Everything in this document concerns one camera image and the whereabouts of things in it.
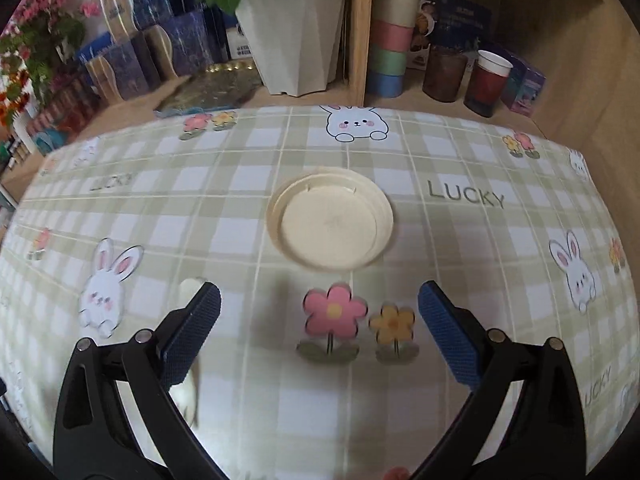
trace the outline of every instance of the white cup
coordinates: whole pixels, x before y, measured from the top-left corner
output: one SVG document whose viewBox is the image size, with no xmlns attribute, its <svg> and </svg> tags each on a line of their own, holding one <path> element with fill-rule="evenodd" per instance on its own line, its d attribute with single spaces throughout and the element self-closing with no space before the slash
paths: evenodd
<svg viewBox="0 0 640 480">
<path fill-rule="evenodd" d="M 502 77 L 509 76 L 509 72 L 511 72 L 513 68 L 513 65 L 509 61 L 486 50 L 478 50 L 478 65 L 487 70 L 487 72 Z"/>
</svg>

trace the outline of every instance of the brown cup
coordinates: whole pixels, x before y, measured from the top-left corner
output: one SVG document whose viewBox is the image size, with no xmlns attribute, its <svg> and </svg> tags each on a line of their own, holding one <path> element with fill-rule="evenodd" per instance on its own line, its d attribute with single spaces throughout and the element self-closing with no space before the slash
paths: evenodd
<svg viewBox="0 0 640 480">
<path fill-rule="evenodd" d="M 513 65 L 503 57 L 478 51 L 478 60 L 466 89 L 465 106 L 482 117 L 492 117 Z"/>
<path fill-rule="evenodd" d="M 464 54 L 432 44 L 424 71 L 422 91 L 436 101 L 454 102 L 465 75 L 466 62 Z"/>
</svg>

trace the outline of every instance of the plastic saucer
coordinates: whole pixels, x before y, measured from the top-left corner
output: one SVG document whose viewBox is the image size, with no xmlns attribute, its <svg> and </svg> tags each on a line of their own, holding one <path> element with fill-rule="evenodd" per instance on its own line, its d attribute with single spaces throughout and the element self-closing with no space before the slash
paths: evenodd
<svg viewBox="0 0 640 480">
<path fill-rule="evenodd" d="M 271 241 L 307 267 L 352 270 L 374 260 L 391 237 L 394 216 L 382 190 L 342 168 L 319 168 L 282 186 L 267 207 Z"/>
</svg>

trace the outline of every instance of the red cup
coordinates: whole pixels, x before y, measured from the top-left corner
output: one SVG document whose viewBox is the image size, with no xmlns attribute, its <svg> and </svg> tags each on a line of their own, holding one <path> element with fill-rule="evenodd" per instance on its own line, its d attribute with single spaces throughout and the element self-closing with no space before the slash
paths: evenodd
<svg viewBox="0 0 640 480">
<path fill-rule="evenodd" d="M 479 50 L 466 89 L 465 106 L 482 117 L 491 117 L 512 68 L 513 65 L 503 57 Z"/>
</svg>

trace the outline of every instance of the bunny face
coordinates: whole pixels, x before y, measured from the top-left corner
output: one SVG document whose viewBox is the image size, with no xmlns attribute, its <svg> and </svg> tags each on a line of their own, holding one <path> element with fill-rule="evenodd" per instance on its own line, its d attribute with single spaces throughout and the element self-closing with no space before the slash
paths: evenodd
<svg viewBox="0 0 640 480">
<path fill-rule="evenodd" d="M 580 178 L 585 180 L 591 179 L 589 170 L 587 170 L 587 163 L 584 161 L 584 157 L 580 152 L 569 150 L 569 162 L 571 162 L 571 167 L 574 168 L 575 173 L 577 173 Z"/>
<path fill-rule="evenodd" d="M 549 250 L 558 267 L 566 273 L 571 299 L 580 314 L 587 312 L 587 304 L 596 297 L 596 283 L 593 273 L 580 257 L 578 240 L 571 231 L 567 231 L 564 246 L 555 240 L 549 241 Z"/>
<path fill-rule="evenodd" d="M 94 273 L 80 295 L 80 323 L 98 329 L 108 338 L 120 323 L 123 314 L 120 282 L 136 270 L 143 254 L 141 246 L 130 247 L 113 263 L 113 245 L 109 238 L 101 240 L 94 251 Z"/>
<path fill-rule="evenodd" d="M 329 112 L 326 130 L 339 142 L 352 142 L 354 139 L 384 140 L 389 126 L 373 108 L 351 106 L 321 106 Z"/>
</svg>

